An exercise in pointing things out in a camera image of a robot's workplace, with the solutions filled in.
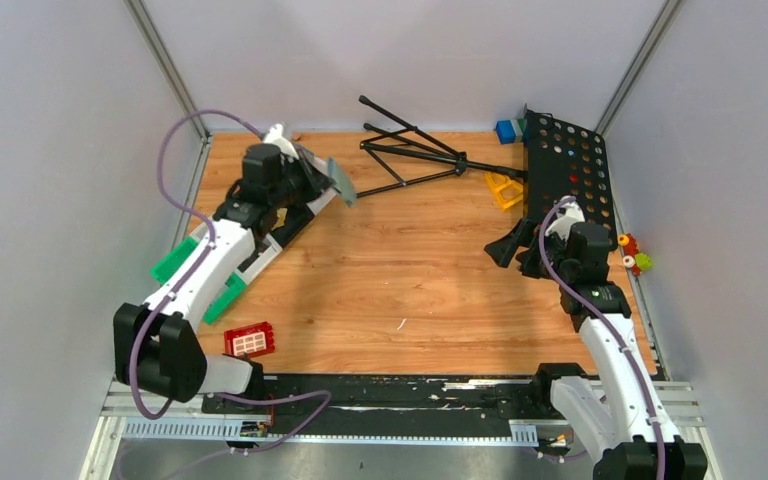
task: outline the wooden table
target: wooden table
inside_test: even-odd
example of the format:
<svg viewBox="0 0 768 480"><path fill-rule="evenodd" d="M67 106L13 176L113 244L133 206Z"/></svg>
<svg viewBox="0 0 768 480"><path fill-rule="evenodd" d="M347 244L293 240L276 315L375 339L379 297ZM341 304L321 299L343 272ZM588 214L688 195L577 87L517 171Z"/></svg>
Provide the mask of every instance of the wooden table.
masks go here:
<svg viewBox="0 0 768 480"><path fill-rule="evenodd" d="M492 132L434 135L474 161L523 165L522 146L499 145ZM358 148L369 137L304 133L300 143L333 156L361 191L392 182ZM254 141L216 135L199 211L212 214L221 203ZM406 179L446 168L383 157ZM496 206L479 171L373 195L355 208L335 199L222 318L200 327L202 346L221 353L225 330L268 321L276 351L258 358L268 372L527 374L541 362L578 362L597 373L561 310L558 286L522 277L513 265L501 269L483 251L520 215L519 206ZM619 252L610 263L610 279L632 305L638 344L648 345ZM642 353L654 373L651 352Z"/></svg>

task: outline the black base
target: black base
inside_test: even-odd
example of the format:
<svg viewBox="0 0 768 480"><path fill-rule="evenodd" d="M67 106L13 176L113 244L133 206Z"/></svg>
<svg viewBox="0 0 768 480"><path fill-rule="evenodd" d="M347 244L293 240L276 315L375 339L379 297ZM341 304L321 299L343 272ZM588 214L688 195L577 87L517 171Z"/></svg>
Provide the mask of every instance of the black base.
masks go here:
<svg viewBox="0 0 768 480"><path fill-rule="evenodd" d="M697 443L681 439L667 442L664 478L702 480L708 470L708 457ZM599 480L649 480L657 474L657 446L637 439L608 449L593 467L593 478Z"/></svg>

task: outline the white wall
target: white wall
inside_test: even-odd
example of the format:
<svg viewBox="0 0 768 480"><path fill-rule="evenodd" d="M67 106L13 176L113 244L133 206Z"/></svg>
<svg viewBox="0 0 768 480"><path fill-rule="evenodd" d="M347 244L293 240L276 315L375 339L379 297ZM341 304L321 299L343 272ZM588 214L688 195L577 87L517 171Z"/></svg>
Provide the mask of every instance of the white wall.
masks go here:
<svg viewBox="0 0 768 480"><path fill-rule="evenodd" d="M352 130L381 118L361 93L426 129L490 130L526 101L595 127L662 3L146 0L199 107Z"/></svg>
<svg viewBox="0 0 768 480"><path fill-rule="evenodd" d="M768 478L768 3L686 2L608 147L667 365L725 478Z"/></svg>
<svg viewBox="0 0 768 480"><path fill-rule="evenodd" d="M153 172L180 115L123 2L0 1L0 478L78 475L113 312L172 244ZM179 196L197 149L181 137Z"/></svg>

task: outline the red toy block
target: red toy block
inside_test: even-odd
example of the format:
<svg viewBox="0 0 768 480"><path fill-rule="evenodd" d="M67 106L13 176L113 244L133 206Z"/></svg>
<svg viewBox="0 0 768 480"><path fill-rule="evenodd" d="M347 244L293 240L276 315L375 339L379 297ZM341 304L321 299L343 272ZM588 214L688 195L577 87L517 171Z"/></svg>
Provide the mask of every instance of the red toy block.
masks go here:
<svg viewBox="0 0 768 480"><path fill-rule="evenodd" d="M266 355L275 351L272 325L261 322L225 332L225 353L234 357Z"/></svg>

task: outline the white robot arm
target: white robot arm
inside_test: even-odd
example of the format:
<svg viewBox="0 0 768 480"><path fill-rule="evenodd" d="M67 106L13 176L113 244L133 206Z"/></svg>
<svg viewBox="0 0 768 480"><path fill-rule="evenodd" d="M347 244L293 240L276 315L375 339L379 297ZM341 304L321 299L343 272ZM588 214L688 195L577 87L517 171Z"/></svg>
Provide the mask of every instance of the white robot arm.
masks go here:
<svg viewBox="0 0 768 480"><path fill-rule="evenodd" d="M236 270L250 282L334 196L339 194L349 205L357 197L333 159L323 161L285 139L280 125L273 126L262 143L249 147L242 170L242 178L213 215L214 238L201 238L172 278L141 305L125 303L116 312L118 381L130 384L137 332L154 315L136 359L140 388L179 402L206 392L259 397L262 366L246 358L205 355L195 336L202 318ZM279 224L281 209L286 216ZM202 263L178 285L205 250L209 253Z"/></svg>

